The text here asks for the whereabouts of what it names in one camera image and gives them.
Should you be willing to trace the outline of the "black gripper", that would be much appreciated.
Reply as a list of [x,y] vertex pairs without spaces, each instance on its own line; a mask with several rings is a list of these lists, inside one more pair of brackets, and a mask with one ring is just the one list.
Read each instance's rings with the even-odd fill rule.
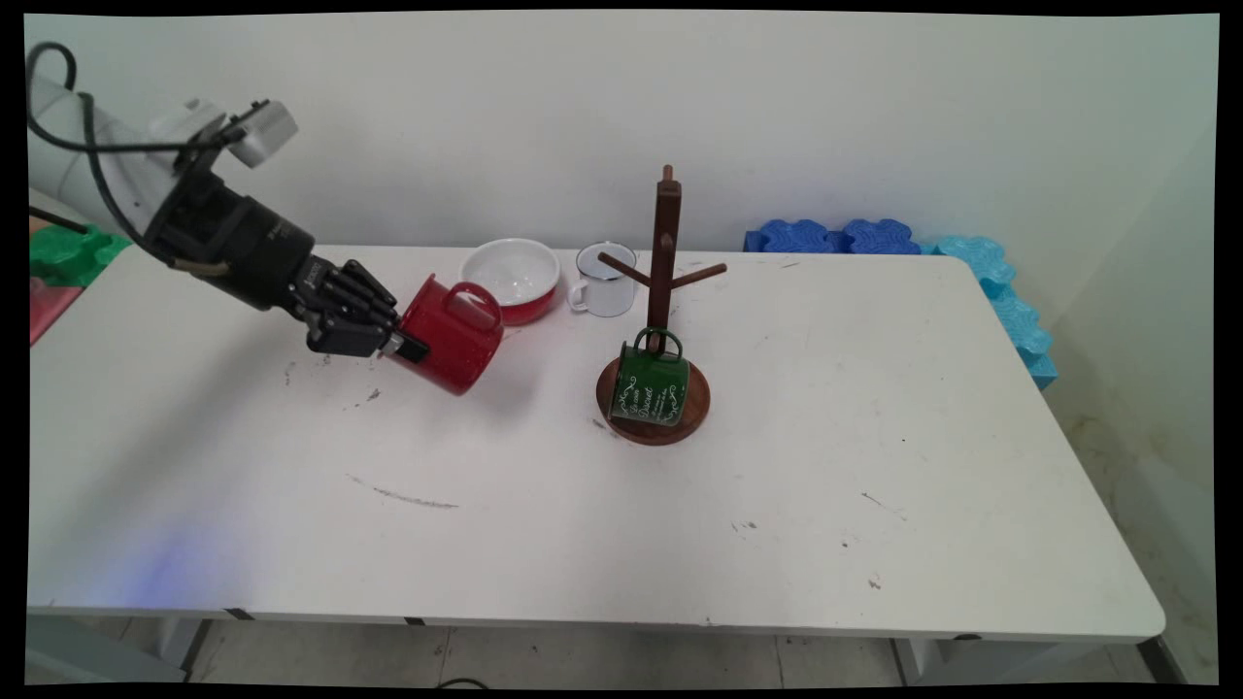
[[[319,354],[395,354],[419,364],[430,345],[398,330],[397,300],[360,262],[310,257],[314,236],[213,173],[186,174],[170,192],[145,240],[191,275],[244,303],[295,310],[307,350]],[[301,303],[290,290],[301,271]]]

